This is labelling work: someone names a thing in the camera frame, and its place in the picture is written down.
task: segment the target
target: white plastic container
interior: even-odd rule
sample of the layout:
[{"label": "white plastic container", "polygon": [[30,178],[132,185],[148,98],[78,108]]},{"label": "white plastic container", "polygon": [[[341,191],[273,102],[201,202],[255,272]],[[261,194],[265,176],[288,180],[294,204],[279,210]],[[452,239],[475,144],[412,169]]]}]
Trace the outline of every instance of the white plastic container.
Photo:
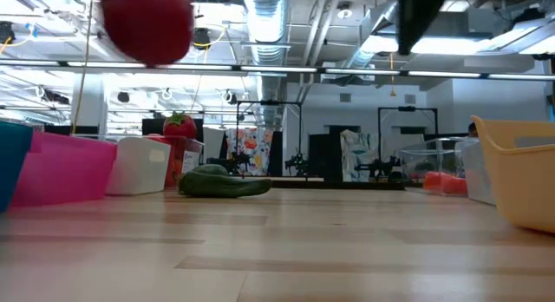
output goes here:
[{"label": "white plastic container", "polygon": [[465,147],[461,148],[460,153],[467,179],[468,198],[495,206],[480,141],[476,139],[464,142]]},{"label": "white plastic container", "polygon": [[146,138],[120,140],[106,194],[150,194],[164,190],[170,149],[170,145]]}]

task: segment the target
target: cucumber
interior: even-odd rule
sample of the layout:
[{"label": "cucumber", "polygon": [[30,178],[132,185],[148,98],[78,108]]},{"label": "cucumber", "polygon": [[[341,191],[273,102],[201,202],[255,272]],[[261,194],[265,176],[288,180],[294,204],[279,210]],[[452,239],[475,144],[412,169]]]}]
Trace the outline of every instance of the cucumber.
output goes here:
[{"label": "cucumber", "polygon": [[194,168],[193,172],[201,174],[229,176],[229,173],[227,173],[225,167],[222,167],[219,164],[205,164]]},{"label": "cucumber", "polygon": [[178,183],[180,194],[192,197],[238,198],[264,194],[271,188],[271,180],[246,181],[229,175],[202,174],[194,170]]}]

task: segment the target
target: pink bin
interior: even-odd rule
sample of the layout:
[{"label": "pink bin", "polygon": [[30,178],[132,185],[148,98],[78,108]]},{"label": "pink bin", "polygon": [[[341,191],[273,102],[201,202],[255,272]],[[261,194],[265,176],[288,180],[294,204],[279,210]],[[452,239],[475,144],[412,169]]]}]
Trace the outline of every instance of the pink bin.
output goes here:
[{"label": "pink bin", "polygon": [[33,134],[11,207],[100,200],[108,186],[117,146],[103,141]]}]

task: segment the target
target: ceiling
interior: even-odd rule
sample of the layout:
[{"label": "ceiling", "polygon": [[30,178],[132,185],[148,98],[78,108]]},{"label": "ceiling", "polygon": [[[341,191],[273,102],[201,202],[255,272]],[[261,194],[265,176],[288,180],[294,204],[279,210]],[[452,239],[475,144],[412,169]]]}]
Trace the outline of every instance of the ceiling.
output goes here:
[{"label": "ceiling", "polygon": [[[387,0],[340,0],[349,2],[352,16],[339,18],[336,16],[336,6],[327,6],[323,19],[327,13],[332,13],[330,26],[325,32],[324,45],[320,53],[312,53],[316,57],[316,65],[324,62],[342,62],[348,59],[361,43],[360,25],[368,10],[386,2]],[[511,6],[529,0],[447,0],[444,11],[461,11],[472,3],[474,7],[493,10],[501,6]],[[41,8],[31,9],[32,4]],[[42,59],[54,61],[82,61],[86,46],[87,11],[89,0],[0,0],[0,21],[12,21],[12,29],[16,32],[15,42],[29,38],[29,25],[33,24],[30,33],[32,37],[27,43],[18,47],[8,47],[0,59]],[[316,14],[317,0],[290,0],[288,15],[287,43],[291,46],[287,52],[287,65],[304,65],[303,57],[310,34],[311,19]],[[102,34],[102,16],[98,1],[93,2],[94,21],[90,39],[90,61],[122,62],[131,61],[122,55],[109,39]],[[182,62],[195,63],[229,63],[251,64],[251,49],[244,46],[249,42],[249,30],[246,25],[245,8],[236,4],[196,3],[195,13],[202,15],[197,19],[197,27],[209,29],[212,40],[219,41],[207,50],[191,48]],[[506,25],[501,19],[494,19],[500,26]],[[411,56],[374,56],[371,63],[379,69],[390,69],[393,61],[395,69],[432,69],[465,71],[477,70],[482,63],[490,58],[471,56],[449,56],[418,54]],[[499,72],[524,72],[530,68],[533,61],[529,56],[503,56],[502,62],[496,66],[487,66],[488,71],[495,69]],[[235,110],[222,99],[226,92],[232,92],[238,99],[257,100],[256,78],[249,75],[163,75],[163,74],[111,74],[113,83],[110,108],[152,108],[146,104],[152,103],[147,98],[157,96],[154,106],[173,109],[204,109],[221,110],[222,113]],[[0,66],[0,104],[6,106],[51,106],[54,102],[46,102],[37,92],[39,86],[56,93],[72,97],[74,91],[75,74],[72,72],[52,72],[41,70],[16,70]],[[376,82],[387,81],[387,78],[376,78]],[[429,78],[404,77],[398,83],[418,85],[425,90]],[[117,95],[126,91],[137,99],[124,104],[118,102]],[[4,117],[14,112],[4,111]],[[37,120],[49,122],[67,122],[69,112],[26,111],[25,117],[38,115]],[[117,122],[138,122],[142,117],[152,116],[149,113],[111,113],[110,121],[113,127],[136,127],[133,124],[116,125]],[[233,122],[233,115],[213,116],[214,123]],[[252,116],[245,122],[254,124]]]}]

